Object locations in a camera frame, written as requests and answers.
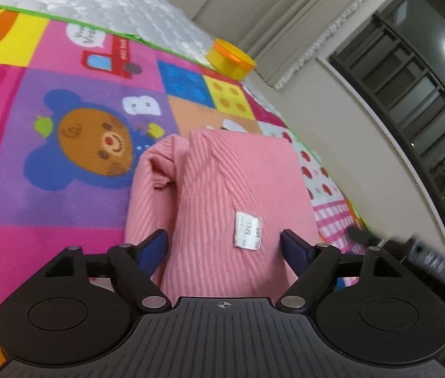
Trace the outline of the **beige curtain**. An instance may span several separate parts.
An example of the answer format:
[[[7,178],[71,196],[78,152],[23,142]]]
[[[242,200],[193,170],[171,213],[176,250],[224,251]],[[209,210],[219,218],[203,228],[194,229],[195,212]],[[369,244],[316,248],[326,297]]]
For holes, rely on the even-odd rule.
[[[233,43],[280,90],[365,0],[207,0],[195,22]]]

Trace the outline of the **pink ribbed knit garment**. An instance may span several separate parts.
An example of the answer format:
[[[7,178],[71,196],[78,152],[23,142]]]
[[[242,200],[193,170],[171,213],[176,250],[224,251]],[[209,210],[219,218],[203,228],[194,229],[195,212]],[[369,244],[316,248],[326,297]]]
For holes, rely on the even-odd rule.
[[[165,230],[154,282],[179,297],[278,299],[296,276],[280,251],[292,230],[320,240],[298,154],[283,138],[224,130],[171,135],[141,154],[125,239]]]

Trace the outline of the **white quilted mattress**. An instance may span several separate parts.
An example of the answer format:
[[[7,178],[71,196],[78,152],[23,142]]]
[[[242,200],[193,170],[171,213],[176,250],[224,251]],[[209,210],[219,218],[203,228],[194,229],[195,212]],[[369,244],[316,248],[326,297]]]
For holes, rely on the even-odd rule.
[[[0,0],[0,7],[96,26],[209,65],[212,38],[167,0]]]

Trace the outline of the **dark barred window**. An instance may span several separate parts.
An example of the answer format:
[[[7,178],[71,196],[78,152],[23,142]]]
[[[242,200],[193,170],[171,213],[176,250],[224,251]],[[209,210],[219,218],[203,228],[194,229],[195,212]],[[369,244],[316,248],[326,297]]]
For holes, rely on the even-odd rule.
[[[393,0],[328,61],[393,135],[445,227],[445,0]]]

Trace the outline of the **yellow round plastic tub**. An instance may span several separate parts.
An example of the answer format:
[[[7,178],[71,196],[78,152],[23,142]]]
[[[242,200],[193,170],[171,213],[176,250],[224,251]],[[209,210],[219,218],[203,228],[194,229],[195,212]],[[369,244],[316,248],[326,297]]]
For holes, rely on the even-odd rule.
[[[232,43],[217,38],[206,59],[222,75],[242,81],[256,67],[256,61]]]

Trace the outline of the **colourful cartoon play mat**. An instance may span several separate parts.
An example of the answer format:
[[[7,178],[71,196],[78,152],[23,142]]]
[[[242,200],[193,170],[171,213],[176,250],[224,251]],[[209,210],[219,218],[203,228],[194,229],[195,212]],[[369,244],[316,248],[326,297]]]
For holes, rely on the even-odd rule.
[[[0,302],[65,246],[120,242],[141,154],[196,128],[291,142],[321,239],[355,250],[344,235],[359,222],[351,203],[248,82],[132,37],[0,7]]]

